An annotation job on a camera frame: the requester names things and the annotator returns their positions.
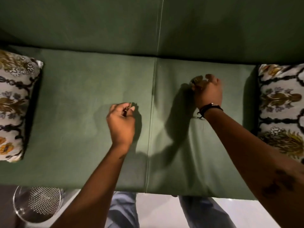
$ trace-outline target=person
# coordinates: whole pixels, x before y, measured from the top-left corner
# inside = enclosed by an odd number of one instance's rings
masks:
[[[200,80],[192,89],[198,109],[210,103],[221,106],[222,83],[214,75],[207,74],[206,80]],[[129,106],[129,103],[111,106],[106,119],[112,146],[52,228],[139,227],[136,193],[113,194],[135,133],[135,108]],[[303,227],[304,165],[264,143],[219,108],[210,108],[203,116],[249,189],[275,221],[282,228]],[[234,227],[228,215],[209,199],[180,197],[180,202],[191,228]]]

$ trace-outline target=tattoo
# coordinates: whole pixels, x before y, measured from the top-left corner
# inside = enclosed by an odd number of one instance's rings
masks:
[[[122,155],[119,159],[124,159],[126,157],[126,154]]]
[[[276,178],[268,187],[262,188],[262,195],[266,198],[272,198],[276,195],[282,187],[288,191],[294,191],[295,179],[293,176],[288,175],[284,170],[276,170]]]

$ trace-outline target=sofa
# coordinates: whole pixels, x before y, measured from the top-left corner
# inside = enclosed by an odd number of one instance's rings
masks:
[[[215,74],[255,133],[256,65],[303,61],[304,0],[1,0],[1,48],[44,62],[23,160],[0,184],[81,188],[107,153],[111,104],[136,106],[116,190],[254,199],[190,80]]]

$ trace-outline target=denim pants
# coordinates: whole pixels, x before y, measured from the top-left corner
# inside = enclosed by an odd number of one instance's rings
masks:
[[[212,198],[179,196],[179,201],[190,228],[235,228]],[[114,192],[105,228],[139,228],[136,193]]]

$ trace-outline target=floor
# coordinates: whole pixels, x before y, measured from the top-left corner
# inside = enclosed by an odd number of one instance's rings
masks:
[[[47,228],[75,198],[79,190],[69,194],[61,210],[46,222],[23,224],[13,212],[12,196],[15,186],[0,186],[0,228]],[[217,199],[237,228],[279,228],[258,201]],[[188,228],[178,198],[171,195],[137,195],[137,212],[141,228]]]

